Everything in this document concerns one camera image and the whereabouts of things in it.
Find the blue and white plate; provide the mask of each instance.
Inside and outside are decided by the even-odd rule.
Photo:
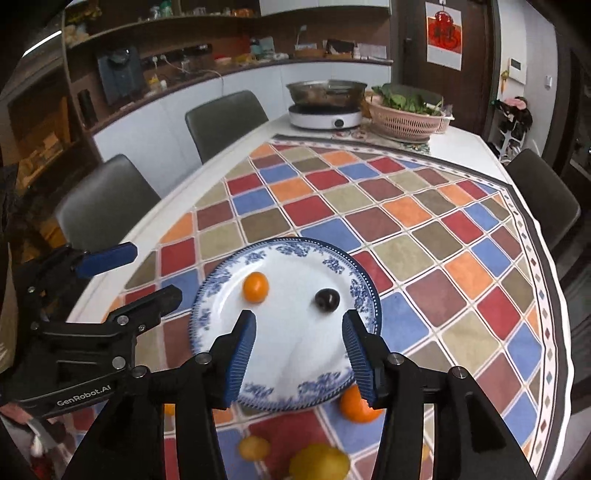
[[[242,296],[254,271],[269,281],[260,304]],[[314,295],[340,294],[332,313]],[[353,382],[342,336],[345,311],[355,308],[368,332],[380,333],[382,309],[369,275],[350,255],[310,238],[285,237],[250,245],[227,258],[197,292],[189,334],[193,354],[229,333],[243,309],[256,315],[256,340],[238,401],[259,410],[298,410],[338,395]]]

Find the blue tile square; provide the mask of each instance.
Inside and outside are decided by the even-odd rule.
[[[429,334],[429,328],[400,292],[382,299],[382,337],[391,352],[404,353]]]
[[[496,277],[499,277],[511,265],[511,260],[489,238],[474,245],[472,251]]]
[[[170,315],[182,312],[183,310],[188,310],[193,306],[193,302],[197,296],[197,289],[199,288],[197,270],[189,270],[188,272],[175,275],[174,277],[162,281],[162,288],[168,287],[169,285],[174,285],[175,287],[180,288],[183,292],[183,301],[181,302],[181,305],[179,305],[178,309],[174,312],[170,313]]]
[[[217,432],[224,467],[228,480],[259,480],[254,462],[247,462],[238,453],[238,443],[242,435],[236,429]]]
[[[339,400],[325,403],[322,405],[322,409],[329,419],[330,426],[339,437],[345,453],[352,455],[379,443],[385,414],[369,423],[353,423],[343,417],[339,408]]]
[[[542,346],[535,339],[528,326],[524,323],[519,327],[507,347],[513,363],[523,380],[529,379],[538,366],[542,354]]]
[[[259,173],[267,183],[287,180],[298,175],[293,168],[285,164],[277,167],[263,168]]]
[[[479,188],[481,188],[482,190],[484,190],[488,194],[497,193],[498,192],[497,189],[494,189],[493,187],[489,187],[488,185],[485,185],[484,183],[481,183],[479,181],[474,181],[474,183],[476,183],[476,185],[478,185]]]
[[[340,218],[334,218],[320,225],[304,228],[301,231],[301,236],[322,240],[346,252],[355,250],[361,246],[357,237],[351,233],[351,230],[346,227]]]
[[[398,163],[401,163],[402,165],[404,165],[406,168],[420,168],[420,167],[425,166],[425,165],[419,165],[418,163],[413,163],[410,161],[400,160],[399,158],[397,158],[396,161]]]
[[[536,418],[535,408],[527,394],[523,392],[513,408],[505,415],[505,423],[519,445],[522,446],[530,437],[535,427]]]
[[[238,215],[254,212],[273,205],[275,202],[267,189],[258,189],[233,197],[234,207]]]
[[[373,177],[379,176],[378,172],[376,172],[371,167],[368,167],[365,163],[346,165],[339,168],[339,170],[347,175],[351,180],[371,179]]]
[[[486,211],[486,209],[480,204],[475,203],[464,209],[468,215],[484,230],[491,230],[494,226],[499,223],[495,217]]]

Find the wooden door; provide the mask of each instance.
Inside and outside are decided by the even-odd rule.
[[[462,13],[462,69],[427,62],[425,1],[401,0],[402,82],[443,95],[445,103],[453,104],[452,125],[480,135],[492,81],[493,37],[488,9],[470,0],[447,0],[446,7]]]

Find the white wall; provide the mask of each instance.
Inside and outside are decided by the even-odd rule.
[[[524,97],[534,123],[525,138],[525,147],[538,155],[544,151],[554,112],[558,77],[558,48],[554,25],[548,22],[529,3],[523,6],[527,39],[527,83]],[[552,87],[546,88],[545,79],[552,77]]]
[[[527,41],[525,38],[524,5],[525,0],[498,0],[501,20],[501,73],[508,68],[509,59],[527,63]],[[501,93],[499,78],[498,98],[522,96],[524,85],[508,79]]]
[[[558,51],[556,31],[526,0],[498,0],[501,20],[501,72],[514,58],[527,67],[526,82],[521,84],[508,79],[501,93],[499,79],[498,98],[524,96],[534,119],[525,139],[525,148],[541,155],[544,151],[556,98],[558,77]],[[545,87],[547,75],[552,77],[552,87]]]

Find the lemon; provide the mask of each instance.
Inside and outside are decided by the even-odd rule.
[[[269,455],[271,444],[265,439],[251,435],[240,441],[238,444],[238,453],[248,462],[257,462],[263,460]]]
[[[347,454],[325,443],[313,443],[290,460],[292,480],[343,480],[349,473]]]

